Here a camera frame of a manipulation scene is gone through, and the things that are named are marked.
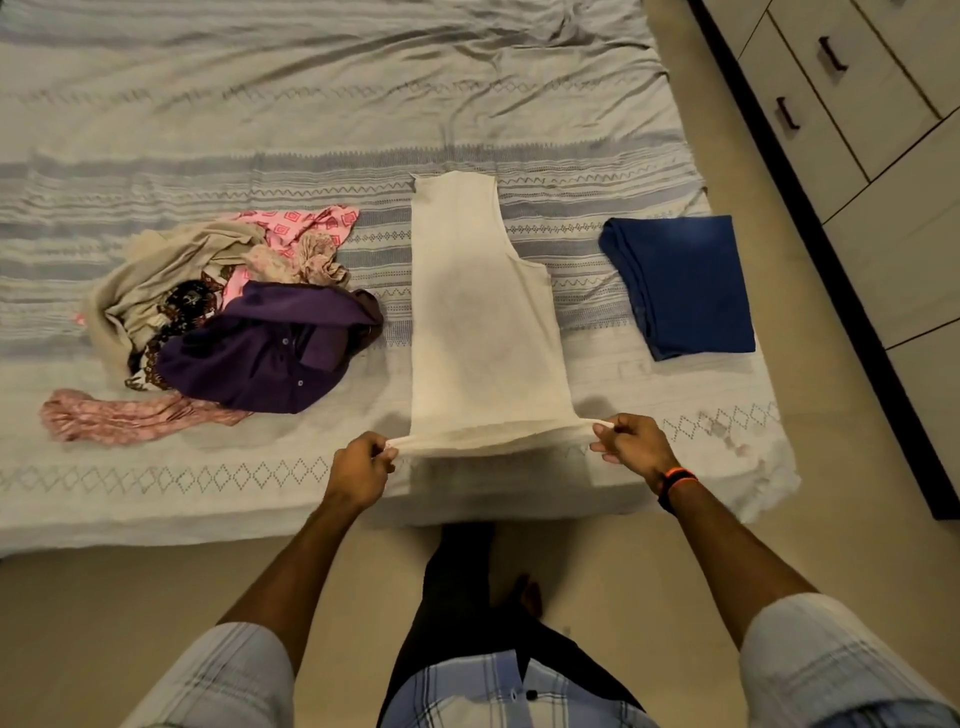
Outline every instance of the cabinet door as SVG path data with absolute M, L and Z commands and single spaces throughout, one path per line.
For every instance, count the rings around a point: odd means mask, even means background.
M 940 115 L 960 108 L 960 2 L 857 2 Z
M 851 0 L 774 0 L 770 14 L 871 180 L 937 123 Z
M 737 57 L 767 9 L 770 0 L 704 0 L 713 22 Z
M 823 222 L 867 179 L 769 16 L 756 27 L 740 67 Z
M 960 114 L 824 229 L 885 347 L 960 317 Z
M 960 323 L 908 341 L 890 352 L 890 361 L 960 493 Z

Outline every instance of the beige floor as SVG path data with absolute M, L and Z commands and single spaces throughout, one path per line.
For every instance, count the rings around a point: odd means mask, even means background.
M 710 200 L 736 223 L 756 329 L 804 477 L 756 532 L 960 702 L 960 528 L 929 517 L 686 2 L 648 8 Z M 532 567 L 549 599 L 547 622 L 664 728 L 745 724 L 736 653 L 675 523 L 648 514 L 515 524 L 502 535 L 497 572 Z M 435 540 L 348 536 L 300 674 L 300 726 L 373 725 Z M 0 724 L 116 724 L 282 544 L 8 559 Z

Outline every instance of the dark handle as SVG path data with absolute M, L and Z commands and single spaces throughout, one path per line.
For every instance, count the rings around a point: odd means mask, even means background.
M 777 107 L 780 109 L 780 113 L 783 114 L 783 118 L 786 119 L 786 125 L 790 127 L 794 132 L 800 128 L 800 124 L 794 123 L 793 117 L 790 115 L 790 112 L 786 110 L 786 96 L 777 97 Z
M 833 67 L 838 71 L 846 71 L 850 68 L 845 63 L 841 63 L 837 58 L 837 55 L 833 52 L 833 49 L 830 47 L 830 36 L 820 36 L 819 38 L 820 47 L 824 49 L 824 53 L 827 54 L 827 58 L 830 59 L 830 62 L 833 63 Z

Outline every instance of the plaid shirt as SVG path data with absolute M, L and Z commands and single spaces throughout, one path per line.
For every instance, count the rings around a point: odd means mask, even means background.
M 960 726 L 942 695 L 842 604 L 796 595 L 750 625 L 740 673 L 751 726 Z M 125 728 L 285 728 L 294 723 L 294 674 L 264 627 L 221 624 L 183 654 Z M 383 728 L 656 728 L 641 710 L 602 700 L 513 652 L 450 660 L 414 675 Z

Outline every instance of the forearm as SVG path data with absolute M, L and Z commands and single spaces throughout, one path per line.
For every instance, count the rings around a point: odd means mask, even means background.
M 218 623 L 266 627 L 283 643 L 296 673 L 333 557 L 358 515 L 347 502 L 325 499 Z
M 764 607 L 817 591 L 699 481 L 681 481 L 669 497 L 737 649 Z

